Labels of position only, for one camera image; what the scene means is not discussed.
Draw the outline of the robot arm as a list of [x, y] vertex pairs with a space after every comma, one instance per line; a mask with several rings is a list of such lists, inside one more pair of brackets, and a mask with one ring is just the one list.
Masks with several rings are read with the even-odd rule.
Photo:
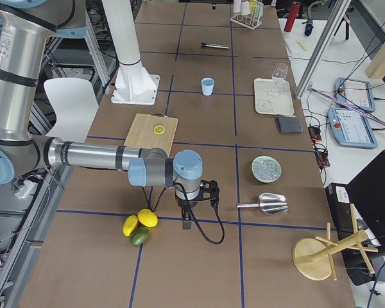
[[162, 148], [67, 142], [28, 132], [46, 40], [82, 38], [84, 1], [0, 1], [0, 185], [42, 167], [60, 165], [125, 171], [134, 186], [174, 187], [183, 227], [196, 222], [192, 208], [203, 199], [202, 161], [183, 150], [169, 158]]

